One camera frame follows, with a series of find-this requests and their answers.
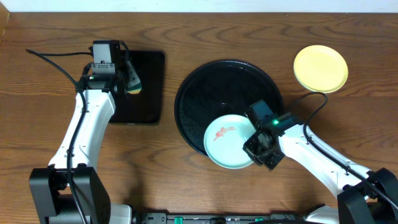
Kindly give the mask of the green scouring sponge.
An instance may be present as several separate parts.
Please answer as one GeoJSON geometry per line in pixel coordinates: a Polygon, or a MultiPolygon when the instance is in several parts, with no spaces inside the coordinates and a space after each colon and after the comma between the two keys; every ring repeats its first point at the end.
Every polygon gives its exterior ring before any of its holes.
{"type": "Polygon", "coordinates": [[[141,80],[138,77],[136,69],[132,66],[130,61],[126,62],[128,83],[126,91],[128,94],[136,95],[142,90],[141,80]]]}

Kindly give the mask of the light green plate stained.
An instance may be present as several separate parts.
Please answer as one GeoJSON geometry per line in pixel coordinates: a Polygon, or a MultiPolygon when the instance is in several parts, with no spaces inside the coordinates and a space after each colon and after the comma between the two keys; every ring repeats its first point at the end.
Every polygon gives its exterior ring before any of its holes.
{"type": "Polygon", "coordinates": [[[208,157],[221,167],[243,169],[254,163],[243,150],[243,146],[255,131],[250,120],[244,116],[221,116],[212,121],[205,131],[205,151],[208,157]]]}

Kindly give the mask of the yellow plate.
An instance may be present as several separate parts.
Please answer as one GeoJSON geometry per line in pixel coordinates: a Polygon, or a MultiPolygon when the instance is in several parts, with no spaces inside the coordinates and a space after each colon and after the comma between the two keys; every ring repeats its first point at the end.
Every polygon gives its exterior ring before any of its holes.
{"type": "Polygon", "coordinates": [[[310,91],[332,93],[348,79],[348,65],[343,56],[331,47],[311,45],[295,57],[294,75],[310,91]]]}

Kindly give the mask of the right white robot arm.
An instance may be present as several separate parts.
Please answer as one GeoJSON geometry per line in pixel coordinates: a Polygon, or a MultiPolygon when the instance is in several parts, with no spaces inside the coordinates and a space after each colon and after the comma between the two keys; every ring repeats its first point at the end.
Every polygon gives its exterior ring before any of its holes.
{"type": "Polygon", "coordinates": [[[272,170],[289,157],[314,175],[336,198],[336,209],[322,206],[306,223],[397,223],[397,177],[359,165],[317,137],[288,113],[247,112],[256,132],[243,149],[258,165],[272,170]]]}

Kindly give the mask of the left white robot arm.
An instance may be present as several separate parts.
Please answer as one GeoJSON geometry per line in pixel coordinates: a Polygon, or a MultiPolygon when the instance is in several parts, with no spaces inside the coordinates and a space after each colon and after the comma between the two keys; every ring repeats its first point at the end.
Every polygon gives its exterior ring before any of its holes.
{"type": "Polygon", "coordinates": [[[137,223],[129,205],[111,203],[97,174],[106,127],[139,79],[130,61],[94,63],[76,87],[76,105],[61,146],[46,168],[35,168],[29,185],[41,223],[137,223]]]}

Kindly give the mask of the black rectangular tray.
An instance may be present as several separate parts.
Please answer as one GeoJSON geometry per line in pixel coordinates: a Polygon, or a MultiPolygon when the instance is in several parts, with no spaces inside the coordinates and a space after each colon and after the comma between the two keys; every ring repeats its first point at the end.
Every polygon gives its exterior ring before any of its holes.
{"type": "Polygon", "coordinates": [[[141,81],[141,89],[117,99],[115,113],[109,122],[157,124],[162,109],[165,54],[159,50],[132,50],[129,57],[141,81]]]}

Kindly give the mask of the round black tray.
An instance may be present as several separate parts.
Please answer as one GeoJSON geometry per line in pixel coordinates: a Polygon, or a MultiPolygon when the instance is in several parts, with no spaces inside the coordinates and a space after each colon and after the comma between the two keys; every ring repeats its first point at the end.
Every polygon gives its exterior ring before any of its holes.
{"type": "Polygon", "coordinates": [[[206,156],[203,138],[208,125],[227,114],[243,116],[259,100],[277,114],[284,111],[282,95],[265,71],[241,60],[216,60],[195,69],[180,85],[175,122],[187,144],[206,156]]]}

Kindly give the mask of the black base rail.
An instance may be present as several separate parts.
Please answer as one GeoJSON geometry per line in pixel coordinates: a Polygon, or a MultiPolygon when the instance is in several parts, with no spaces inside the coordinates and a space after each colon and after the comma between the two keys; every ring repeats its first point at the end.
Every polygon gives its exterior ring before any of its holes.
{"type": "Polygon", "coordinates": [[[248,224],[248,223],[308,223],[291,214],[271,215],[189,215],[142,213],[142,224],[248,224]]]}

